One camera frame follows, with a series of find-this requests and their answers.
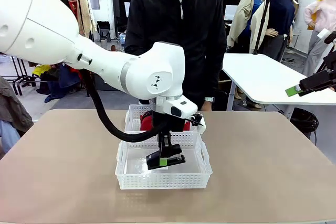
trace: black jacket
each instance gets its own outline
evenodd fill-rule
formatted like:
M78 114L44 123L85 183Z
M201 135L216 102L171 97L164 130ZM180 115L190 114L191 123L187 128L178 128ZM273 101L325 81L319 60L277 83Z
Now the black jacket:
M187 98L200 107L214 96L226 49L221 0L132 0L125 52L141 55L157 41L183 47Z

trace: blue shirt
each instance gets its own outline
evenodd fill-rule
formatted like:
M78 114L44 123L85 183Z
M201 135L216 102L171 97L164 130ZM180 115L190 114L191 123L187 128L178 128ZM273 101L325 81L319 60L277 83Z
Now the blue shirt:
M243 32L241 32L242 36L251 37L250 26L251 26L252 16L257 11L257 9L261 6L262 3L263 2L261 0L254 0L254 5L253 5L253 8L252 8L251 18L248 20L247 26L245 27Z
M295 7L291 0L271 0L267 28L273 28L279 35L289 35L295 18Z

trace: robot logo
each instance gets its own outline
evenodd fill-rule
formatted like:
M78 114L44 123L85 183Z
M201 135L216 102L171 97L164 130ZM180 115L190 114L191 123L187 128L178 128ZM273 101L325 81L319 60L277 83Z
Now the robot logo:
M162 79L160 79L160 76L155 76L155 77L156 77L156 82L155 82L155 84L152 84L152 86L156 87L156 90L158 90L157 89L158 88L157 83L160 82L160 81L162 81Z

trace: blue clothing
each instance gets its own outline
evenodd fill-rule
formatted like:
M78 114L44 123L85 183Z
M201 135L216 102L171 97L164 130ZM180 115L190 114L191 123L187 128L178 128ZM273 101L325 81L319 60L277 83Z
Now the blue clothing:
M19 133L17 133L11 123L3 120L0 120L0 136L2 138L2 147L5 153L9 152L20 139Z
M262 0L254 0L254 5L253 5L253 8L252 8L251 18L248 20L247 26L245 27L243 32L241 32L242 36L249 37L249 38L251 37L250 26L251 26L252 16L257 11L257 9L261 6L262 3L263 3Z
M273 28L279 35L289 35L295 18L295 7L291 0L271 0L267 28Z

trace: yellow bag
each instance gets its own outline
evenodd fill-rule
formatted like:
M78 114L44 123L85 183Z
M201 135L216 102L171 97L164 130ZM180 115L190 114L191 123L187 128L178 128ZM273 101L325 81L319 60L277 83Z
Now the yellow bag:
M315 8L315 11L314 13L311 15L311 19L316 22L317 20L317 9L319 8L320 5L318 5L316 8ZM314 30L314 28L312 28L310 25L308 25L308 30Z

